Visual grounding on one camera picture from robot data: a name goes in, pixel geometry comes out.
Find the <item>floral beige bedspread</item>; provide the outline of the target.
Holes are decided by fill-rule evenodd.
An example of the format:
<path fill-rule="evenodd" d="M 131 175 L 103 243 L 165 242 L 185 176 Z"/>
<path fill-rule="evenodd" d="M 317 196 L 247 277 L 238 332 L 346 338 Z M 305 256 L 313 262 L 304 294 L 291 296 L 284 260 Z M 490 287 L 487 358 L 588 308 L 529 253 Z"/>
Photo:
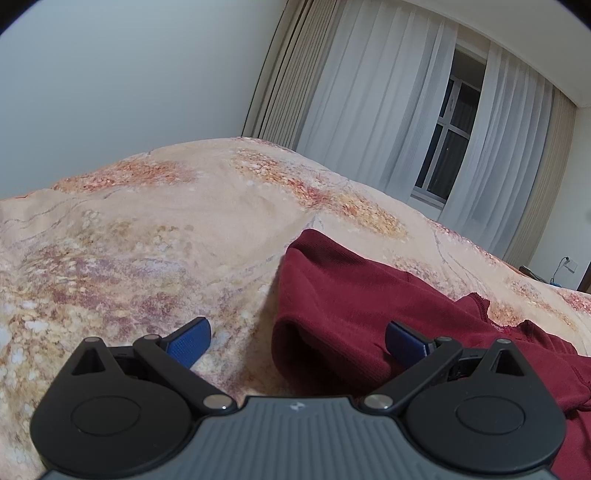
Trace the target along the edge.
<path fill-rule="evenodd" d="M 204 316 L 198 374 L 237 400 L 290 394 L 271 328 L 280 259 L 304 229 L 590 352 L 588 295 L 523 276 L 407 204 L 262 140 L 176 144 L 2 201 L 2 477 L 42 474 L 29 422 L 88 336 L 124 345 Z"/>

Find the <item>beige drape right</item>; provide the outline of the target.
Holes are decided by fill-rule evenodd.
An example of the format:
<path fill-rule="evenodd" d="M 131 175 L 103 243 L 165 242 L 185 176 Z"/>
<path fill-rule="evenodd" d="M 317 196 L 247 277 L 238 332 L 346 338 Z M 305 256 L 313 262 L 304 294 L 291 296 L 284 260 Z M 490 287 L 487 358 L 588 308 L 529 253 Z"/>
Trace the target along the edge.
<path fill-rule="evenodd" d="M 576 111 L 576 105 L 554 88 L 538 172 L 520 223 L 503 257 L 503 261 L 512 267 L 528 265 L 543 236 L 566 171 Z"/>

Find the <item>beige drape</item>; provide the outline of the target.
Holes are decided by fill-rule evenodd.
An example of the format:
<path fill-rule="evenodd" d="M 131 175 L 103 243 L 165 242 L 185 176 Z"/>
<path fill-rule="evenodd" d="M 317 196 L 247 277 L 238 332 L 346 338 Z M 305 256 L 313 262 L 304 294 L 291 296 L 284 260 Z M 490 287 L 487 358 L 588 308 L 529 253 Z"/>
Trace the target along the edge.
<path fill-rule="evenodd" d="M 520 223 L 503 257 L 503 261 L 512 267 L 528 265 L 543 236 L 566 171 L 576 111 L 576 105 L 554 88 L 538 172 Z"/>
<path fill-rule="evenodd" d="M 327 59 L 342 2 L 288 1 L 263 61 L 242 136 L 297 147 Z"/>

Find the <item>dark wooden furniture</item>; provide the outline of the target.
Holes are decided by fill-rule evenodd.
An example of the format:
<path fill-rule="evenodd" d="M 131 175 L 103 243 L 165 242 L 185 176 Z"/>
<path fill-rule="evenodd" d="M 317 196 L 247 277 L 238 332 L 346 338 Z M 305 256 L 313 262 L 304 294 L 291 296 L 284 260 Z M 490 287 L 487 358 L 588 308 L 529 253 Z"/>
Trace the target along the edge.
<path fill-rule="evenodd" d="M 580 281 L 578 287 L 577 287 L 577 291 L 579 292 L 583 292 L 583 293 L 589 293 L 590 292 L 590 285 L 591 285 L 591 272 L 590 272 L 591 266 L 588 266 L 582 280 Z M 532 278 L 534 280 L 540 281 L 542 283 L 546 283 L 546 284 L 553 284 L 550 281 L 544 280 L 542 277 L 540 277 L 539 275 L 535 274 L 533 271 L 531 271 L 528 267 L 526 266 L 520 266 L 518 268 L 518 271 L 525 275 L 526 277 Z"/>

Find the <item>white framed window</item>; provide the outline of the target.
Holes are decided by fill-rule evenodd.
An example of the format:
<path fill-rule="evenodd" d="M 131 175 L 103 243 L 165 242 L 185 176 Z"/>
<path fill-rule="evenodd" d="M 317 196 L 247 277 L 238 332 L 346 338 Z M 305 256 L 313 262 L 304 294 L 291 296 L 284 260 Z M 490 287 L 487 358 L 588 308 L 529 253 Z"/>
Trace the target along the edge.
<path fill-rule="evenodd" d="M 481 98 L 486 62 L 465 47 L 455 50 L 435 131 L 412 197 L 441 210 L 460 172 Z"/>

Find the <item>beige drape left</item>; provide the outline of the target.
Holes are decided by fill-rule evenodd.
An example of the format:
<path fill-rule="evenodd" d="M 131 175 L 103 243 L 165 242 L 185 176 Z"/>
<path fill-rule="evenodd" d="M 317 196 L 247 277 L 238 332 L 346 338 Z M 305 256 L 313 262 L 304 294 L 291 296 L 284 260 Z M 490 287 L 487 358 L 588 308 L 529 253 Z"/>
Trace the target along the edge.
<path fill-rule="evenodd" d="M 327 59 L 342 2 L 288 1 L 263 61 L 242 136 L 297 147 Z"/>

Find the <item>white sheer curtain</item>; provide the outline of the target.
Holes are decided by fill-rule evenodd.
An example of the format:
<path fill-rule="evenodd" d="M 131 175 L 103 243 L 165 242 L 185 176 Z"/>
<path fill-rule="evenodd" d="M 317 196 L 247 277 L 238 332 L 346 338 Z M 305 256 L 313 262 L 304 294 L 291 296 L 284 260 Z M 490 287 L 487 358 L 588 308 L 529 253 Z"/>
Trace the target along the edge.
<path fill-rule="evenodd" d="M 349 1 L 297 150 L 409 199 L 436 129 L 458 27 L 394 1 Z M 553 86 L 499 46 L 489 50 L 474 130 L 440 220 L 496 256 L 507 253 L 532 193 Z"/>

